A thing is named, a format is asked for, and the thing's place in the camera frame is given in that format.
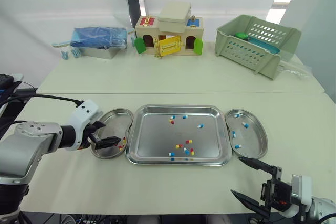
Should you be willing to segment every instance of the blue plastic bag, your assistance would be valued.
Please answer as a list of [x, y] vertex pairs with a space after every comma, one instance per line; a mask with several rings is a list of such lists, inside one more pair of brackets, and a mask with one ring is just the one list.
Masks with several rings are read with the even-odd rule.
[[77, 48], [126, 48], [127, 30], [119, 27], [75, 28], [70, 44]]

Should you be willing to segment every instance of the robotic arm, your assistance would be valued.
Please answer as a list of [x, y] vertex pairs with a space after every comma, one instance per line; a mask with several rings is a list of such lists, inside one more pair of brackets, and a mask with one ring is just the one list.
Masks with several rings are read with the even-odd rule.
[[[336, 216], [336, 204], [333, 201], [312, 196], [310, 177], [293, 175], [291, 184], [287, 184], [281, 181], [281, 167], [252, 158], [240, 157], [239, 160], [256, 170], [261, 169], [272, 175], [272, 178], [262, 185], [260, 199], [265, 202], [263, 206], [254, 199], [231, 190], [245, 207], [261, 218], [269, 219], [271, 208], [278, 210], [286, 218], [294, 217], [295, 223], [316, 223], [319, 220], [322, 223], [323, 217]], [[328, 219], [323, 223], [336, 223], [336, 220]]]
[[59, 148], [69, 151], [117, 145], [118, 137], [99, 139], [94, 132], [105, 125], [97, 121], [103, 112], [87, 100], [71, 114], [69, 125], [57, 123], [23, 122], [13, 135], [0, 142], [0, 223], [14, 223], [18, 219], [19, 204], [28, 194], [29, 182], [42, 155]]

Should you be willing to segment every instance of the green plastic basket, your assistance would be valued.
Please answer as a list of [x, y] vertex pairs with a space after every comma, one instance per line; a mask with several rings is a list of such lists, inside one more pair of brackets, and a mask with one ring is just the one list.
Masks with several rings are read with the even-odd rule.
[[[246, 33], [280, 49], [277, 54], [234, 37]], [[240, 15], [217, 28], [215, 53], [229, 58], [272, 79], [275, 78], [281, 60], [289, 61], [299, 43], [301, 32], [295, 28], [280, 26], [254, 16]]]

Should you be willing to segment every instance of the clear plastic bag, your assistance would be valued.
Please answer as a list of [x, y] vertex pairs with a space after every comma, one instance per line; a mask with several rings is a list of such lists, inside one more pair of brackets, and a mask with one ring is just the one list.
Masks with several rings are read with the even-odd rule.
[[126, 48], [127, 30], [119, 27], [83, 27], [75, 28], [71, 46], [76, 48]]
[[295, 76], [302, 78], [302, 79], [313, 77], [311, 67], [308, 67], [304, 64], [299, 64], [299, 63], [294, 63], [294, 62], [288, 63], [282, 60], [279, 63], [278, 70], [280, 72], [294, 74]]

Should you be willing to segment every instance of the kidney-shaped metal dish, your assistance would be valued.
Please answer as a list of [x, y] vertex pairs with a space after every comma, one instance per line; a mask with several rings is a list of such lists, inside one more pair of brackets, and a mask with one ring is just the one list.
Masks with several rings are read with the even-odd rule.
[[94, 149], [94, 143], [91, 143], [91, 152], [94, 156], [102, 159], [117, 157], [124, 152], [127, 145], [128, 131], [133, 122], [133, 114], [127, 109], [115, 109], [107, 112], [100, 121], [105, 127], [98, 129], [97, 135], [103, 139], [109, 136], [117, 136], [121, 141], [117, 146], [103, 149]]
[[126, 154], [135, 164], [224, 165], [232, 150], [218, 108], [145, 105], [134, 116]]
[[232, 149], [240, 156], [261, 158], [268, 149], [266, 132], [259, 120], [246, 110], [234, 109], [225, 115]]

